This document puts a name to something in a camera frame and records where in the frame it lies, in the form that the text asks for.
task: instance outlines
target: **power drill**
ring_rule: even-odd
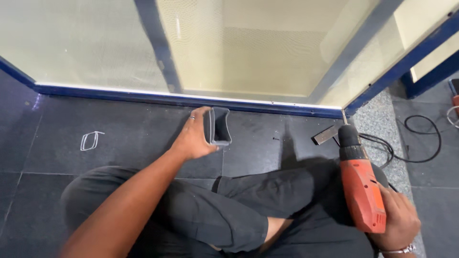
[[[357,129],[347,123],[338,130],[340,167],[346,204],[358,230],[369,233],[386,231],[386,211],[367,152]]]

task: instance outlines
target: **white trim strip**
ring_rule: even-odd
[[[239,103],[255,103],[255,104],[270,104],[276,106],[287,106],[287,107],[311,107],[311,108],[326,108],[326,109],[337,109],[341,110],[341,107],[338,106],[323,106],[323,105],[311,105],[311,104],[299,104],[299,103],[287,103],[287,102],[275,102],[275,101],[256,101],[256,100],[243,100],[243,99],[231,99],[231,98],[219,98],[219,97],[206,97],[199,95],[187,95],[187,94],[178,94],[178,93],[169,93],[169,92],[158,92],[150,90],[126,90],[126,89],[117,89],[112,87],[101,87],[93,85],[73,85],[73,84],[61,84],[61,83],[51,83],[51,82],[35,82],[35,85],[40,86],[54,86],[54,87],[63,87],[63,88],[75,88],[75,89],[86,89],[86,90],[105,90],[105,91],[116,91],[116,92],[125,92],[125,93],[140,93],[148,95],[159,95],[159,96],[174,96],[182,98],[194,98],[194,99],[203,99],[203,100],[217,100],[217,101],[231,101]]]

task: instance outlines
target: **person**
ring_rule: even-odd
[[[184,162],[217,150],[204,139],[207,110],[193,110],[170,149],[148,167],[97,168],[70,183],[62,203],[71,235],[61,258],[377,257],[406,248],[419,232],[408,198],[381,184],[386,231],[358,231],[335,160],[223,176],[212,191],[174,180]],[[377,167],[375,174],[387,184]]]

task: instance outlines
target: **leg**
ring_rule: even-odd
[[[103,167],[74,180],[62,195],[65,221],[70,231],[76,230],[112,192],[136,172],[121,167]],[[163,195],[146,226],[148,230],[142,232],[140,239],[147,239],[149,235],[153,239],[147,246],[151,246],[152,241],[164,246],[166,241],[161,241],[163,238],[154,238],[158,235],[157,231],[162,230],[167,236],[175,235],[171,232],[178,233],[228,252],[250,251],[264,243],[268,223],[266,216],[235,200],[175,180]],[[175,238],[170,237],[168,242],[179,241]]]
[[[377,180],[387,186],[381,169]],[[223,177],[217,192],[263,215],[294,217],[292,225],[263,256],[372,257],[373,247],[353,224],[334,160],[306,160],[303,168],[239,178]]]
[[[64,220],[72,233],[136,169],[102,167],[93,169],[70,183],[62,194]],[[207,244],[171,232],[150,220],[131,249],[132,257],[221,257]]]
[[[265,174],[221,177],[216,192],[262,215],[289,218],[319,196],[339,173],[333,160],[311,158],[300,168]]]

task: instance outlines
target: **orange object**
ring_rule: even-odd
[[[453,105],[454,107],[459,106],[459,95],[453,97]],[[456,113],[459,116],[459,108],[456,108]]]
[[[347,207],[360,231],[384,233],[386,211],[368,159],[340,162]]]

